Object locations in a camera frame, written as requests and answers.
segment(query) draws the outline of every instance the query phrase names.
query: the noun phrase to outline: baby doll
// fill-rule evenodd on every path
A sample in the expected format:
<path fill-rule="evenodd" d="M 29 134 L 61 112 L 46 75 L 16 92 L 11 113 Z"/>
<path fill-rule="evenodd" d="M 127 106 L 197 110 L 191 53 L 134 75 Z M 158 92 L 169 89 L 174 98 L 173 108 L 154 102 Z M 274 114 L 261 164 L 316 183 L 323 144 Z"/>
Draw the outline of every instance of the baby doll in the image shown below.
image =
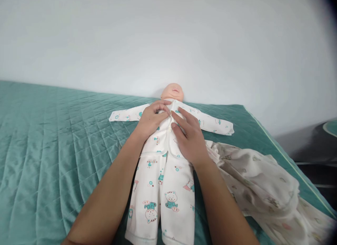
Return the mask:
<path fill-rule="evenodd" d="M 175 83 L 167 85 L 161 95 L 162 100 L 172 102 L 167 107 L 180 117 L 184 118 L 178 107 L 194 115 L 201 129 L 224 135 L 234 133 L 232 123 L 182 103 L 183 98 L 182 88 Z M 114 111 L 109 121 L 140 120 L 149 105 Z M 194 211 L 191 209 L 194 206 L 193 170 L 179 150 L 172 122 L 175 122 L 172 116 L 163 120 L 145 142 L 140 154 L 135 175 L 137 184 L 133 187 L 130 202 L 133 214 L 128 218 L 125 233 L 125 238 L 133 244 L 157 244 L 160 214 L 165 244 L 194 244 Z"/>

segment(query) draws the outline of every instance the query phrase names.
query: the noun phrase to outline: finger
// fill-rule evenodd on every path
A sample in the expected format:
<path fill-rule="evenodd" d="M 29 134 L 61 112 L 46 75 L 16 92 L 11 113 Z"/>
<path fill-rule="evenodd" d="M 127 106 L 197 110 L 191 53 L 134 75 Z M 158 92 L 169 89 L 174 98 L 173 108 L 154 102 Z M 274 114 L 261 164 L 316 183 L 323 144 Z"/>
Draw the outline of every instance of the finger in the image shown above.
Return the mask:
<path fill-rule="evenodd" d="M 174 122 L 171 124 L 171 127 L 174 134 L 176 135 L 178 144 L 183 144 L 187 139 L 184 133 L 182 132 L 181 128 Z"/>
<path fill-rule="evenodd" d="M 162 103 L 153 103 L 152 104 L 153 112 L 156 113 L 158 110 L 164 110 L 168 115 L 170 115 L 170 110 L 166 105 L 163 105 Z"/>
<path fill-rule="evenodd" d="M 190 125 L 195 126 L 197 123 L 199 125 L 198 119 L 190 114 L 188 111 L 182 109 L 181 107 L 178 107 L 178 111 L 180 111 L 180 113 L 186 118 L 186 121 Z"/>
<path fill-rule="evenodd" d="M 162 122 L 164 119 L 166 119 L 168 117 L 169 117 L 169 113 L 167 113 L 167 112 L 156 114 L 156 118 L 158 118 L 159 122 Z"/>
<path fill-rule="evenodd" d="M 176 122 L 185 130 L 186 133 L 189 133 L 192 129 L 191 125 L 180 116 L 178 116 L 174 111 L 171 111 L 172 117 L 175 119 Z"/>
<path fill-rule="evenodd" d="M 172 102 L 168 100 L 156 100 L 153 104 L 163 104 L 163 105 L 170 105 Z"/>

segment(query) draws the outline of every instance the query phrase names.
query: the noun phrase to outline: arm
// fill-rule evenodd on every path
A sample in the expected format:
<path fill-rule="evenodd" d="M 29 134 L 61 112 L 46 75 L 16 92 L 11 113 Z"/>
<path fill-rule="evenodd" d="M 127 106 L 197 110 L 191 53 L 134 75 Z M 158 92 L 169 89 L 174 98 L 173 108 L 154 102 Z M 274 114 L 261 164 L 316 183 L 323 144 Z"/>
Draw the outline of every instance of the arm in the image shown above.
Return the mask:
<path fill-rule="evenodd" d="M 80 211 L 63 245 L 111 243 L 126 207 L 143 144 L 169 116 L 166 105 L 170 103 L 158 100 L 144 110 L 137 127 Z M 158 110 L 166 112 L 156 114 Z"/>
<path fill-rule="evenodd" d="M 113 111 L 109 121 L 138 121 L 140 120 L 144 109 L 151 104 L 136 106 L 126 110 Z"/>
<path fill-rule="evenodd" d="M 234 133 L 232 122 L 217 119 L 181 102 L 180 106 L 183 110 L 197 118 L 199 126 L 202 130 L 224 135 L 232 135 Z"/>
<path fill-rule="evenodd" d="M 214 244 L 259 244 L 228 191 L 216 164 L 208 156 L 198 119 L 180 107 L 178 110 L 186 120 L 173 111 L 172 116 L 186 134 L 175 123 L 172 123 L 172 129 L 182 154 L 193 164 L 198 175 L 212 242 Z"/>

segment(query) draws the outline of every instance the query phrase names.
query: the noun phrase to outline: white wall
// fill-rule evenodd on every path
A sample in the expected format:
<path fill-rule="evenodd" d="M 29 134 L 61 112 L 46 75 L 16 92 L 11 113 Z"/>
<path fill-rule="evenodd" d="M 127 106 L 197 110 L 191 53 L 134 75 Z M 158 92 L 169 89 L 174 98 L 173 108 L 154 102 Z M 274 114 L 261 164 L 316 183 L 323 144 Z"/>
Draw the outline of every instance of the white wall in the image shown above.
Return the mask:
<path fill-rule="evenodd" d="M 178 82 L 245 105 L 289 153 L 337 117 L 335 40 L 322 0 L 0 0 L 0 79 L 147 97 Z"/>

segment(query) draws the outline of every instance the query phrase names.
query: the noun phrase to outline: white baby outfit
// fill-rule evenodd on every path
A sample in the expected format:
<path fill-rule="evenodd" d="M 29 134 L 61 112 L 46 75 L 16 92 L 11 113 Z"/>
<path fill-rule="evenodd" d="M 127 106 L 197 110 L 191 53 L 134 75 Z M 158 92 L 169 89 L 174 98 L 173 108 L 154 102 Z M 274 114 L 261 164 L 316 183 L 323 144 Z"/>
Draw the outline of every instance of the white baby outfit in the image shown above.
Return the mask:
<path fill-rule="evenodd" d="M 224 135 L 234 133 L 233 124 L 211 117 L 175 99 L 167 105 L 180 117 L 178 107 L 194 115 L 201 129 Z M 146 107 L 112 112 L 109 121 L 140 120 Z M 194 182 L 190 163 L 179 150 L 171 128 L 172 116 L 163 120 L 145 142 L 132 189 L 125 238 L 133 244 L 157 244 L 161 216 L 166 245 L 194 244 Z"/>
<path fill-rule="evenodd" d="M 299 196 L 298 181 L 271 155 L 212 141 L 206 145 L 242 213 L 275 244 L 327 244 L 336 221 Z"/>

